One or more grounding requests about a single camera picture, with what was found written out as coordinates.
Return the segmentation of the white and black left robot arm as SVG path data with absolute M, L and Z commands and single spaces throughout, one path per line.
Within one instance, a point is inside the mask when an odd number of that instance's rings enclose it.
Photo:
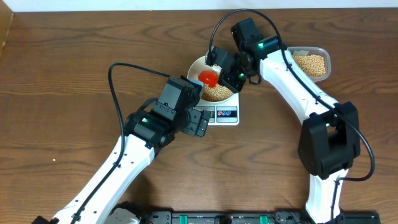
M 154 160 L 156 150 L 170 144 L 179 131 L 204 136 L 210 116 L 210 112 L 194 108 L 182 111 L 174 121 L 143 109 L 130 114 L 104 164 L 49 222 L 104 223 L 132 181 Z

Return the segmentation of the red plastic measuring scoop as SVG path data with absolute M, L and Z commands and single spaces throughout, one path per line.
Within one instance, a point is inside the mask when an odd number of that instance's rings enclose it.
M 210 88 L 215 88 L 218 84 L 218 76 L 212 70 L 204 70 L 200 72 L 198 80 L 207 84 Z

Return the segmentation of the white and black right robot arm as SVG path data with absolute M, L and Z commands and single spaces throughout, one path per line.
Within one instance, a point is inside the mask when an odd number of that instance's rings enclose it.
M 234 93 L 255 75 L 279 92 L 302 125 L 298 155 L 310 173 L 308 219 L 341 221 L 341 185 L 360 154 L 358 110 L 321 90 L 297 65 L 279 34 L 263 37 L 251 18 L 232 26 L 231 33 L 238 52 L 232 55 L 211 45 L 206 64 L 221 67 L 219 83 Z

